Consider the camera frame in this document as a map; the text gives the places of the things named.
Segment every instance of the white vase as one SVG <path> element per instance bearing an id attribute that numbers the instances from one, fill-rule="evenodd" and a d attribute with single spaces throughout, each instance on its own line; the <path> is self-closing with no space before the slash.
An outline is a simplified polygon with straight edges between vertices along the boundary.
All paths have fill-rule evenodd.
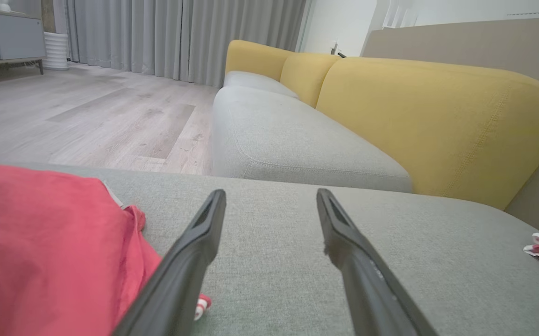
<path id="1" fill-rule="evenodd" d="M 68 70 L 68 35 L 56 33 L 43 33 L 45 38 L 45 53 L 47 59 L 43 60 L 43 67 L 48 70 Z"/>

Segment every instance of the sofa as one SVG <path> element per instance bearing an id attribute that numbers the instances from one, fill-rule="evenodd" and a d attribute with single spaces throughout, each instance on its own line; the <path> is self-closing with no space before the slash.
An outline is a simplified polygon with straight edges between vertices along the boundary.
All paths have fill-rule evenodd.
<path id="1" fill-rule="evenodd" d="M 340 272 L 323 253 L 321 186 L 48 164 L 98 178 L 147 217 L 161 255 L 208 194 L 224 189 L 219 251 L 202 292 L 211 309 L 193 335 L 352 335 Z M 410 193 L 328 187 L 438 334 L 539 335 L 539 259 L 522 251 L 537 232 L 490 206 Z"/>
<path id="2" fill-rule="evenodd" d="M 232 41 L 212 174 L 504 209 L 539 165 L 539 82 L 509 72 Z"/>

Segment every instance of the yellow cushion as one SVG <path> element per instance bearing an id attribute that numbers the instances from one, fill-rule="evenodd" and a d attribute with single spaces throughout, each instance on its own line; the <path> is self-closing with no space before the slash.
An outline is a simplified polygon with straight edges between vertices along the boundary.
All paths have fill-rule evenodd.
<path id="1" fill-rule="evenodd" d="M 302 102 L 314 108 L 327 71 L 340 59 L 336 55 L 294 53 L 284 62 L 280 83 L 294 91 Z"/>
<path id="2" fill-rule="evenodd" d="M 418 194 L 504 209 L 539 165 L 539 82 L 514 72 L 349 57 L 317 109 L 398 161 Z"/>
<path id="3" fill-rule="evenodd" d="M 226 73 L 232 70 L 253 72 L 280 81 L 282 67 L 292 51 L 242 40 L 232 40 L 226 55 Z"/>

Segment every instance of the gray fabric surface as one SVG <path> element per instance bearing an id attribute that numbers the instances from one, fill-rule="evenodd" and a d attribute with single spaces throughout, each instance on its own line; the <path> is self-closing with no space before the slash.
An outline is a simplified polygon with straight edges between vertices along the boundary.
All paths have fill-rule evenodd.
<path id="1" fill-rule="evenodd" d="M 294 50 L 305 0 L 66 0 L 71 60 L 220 87 L 231 40 Z"/>
<path id="2" fill-rule="evenodd" d="M 412 191 L 400 164 L 292 97 L 224 87 L 213 103 L 215 176 Z"/>
<path id="3" fill-rule="evenodd" d="M 323 255 L 316 186 L 74 168 L 147 215 L 166 253 L 208 193 L 227 192 L 222 239 L 203 292 L 212 308 L 193 335 L 351 335 L 340 273 Z M 441 335 L 539 335 L 536 230 L 488 206 L 451 198 L 330 187 Z"/>
<path id="4" fill-rule="evenodd" d="M 227 73 L 226 78 L 224 79 L 224 87 L 228 86 L 250 87 L 252 89 L 280 93 L 297 99 L 299 98 L 296 93 L 277 80 L 267 76 L 253 74 L 252 72 L 231 71 Z"/>

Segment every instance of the red garment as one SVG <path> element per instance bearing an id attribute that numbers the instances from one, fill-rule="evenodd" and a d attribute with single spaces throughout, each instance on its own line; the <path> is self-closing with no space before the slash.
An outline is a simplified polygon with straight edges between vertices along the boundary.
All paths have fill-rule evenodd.
<path id="1" fill-rule="evenodd" d="M 97 179 L 0 166 L 0 335 L 106 336 L 161 261 Z"/>

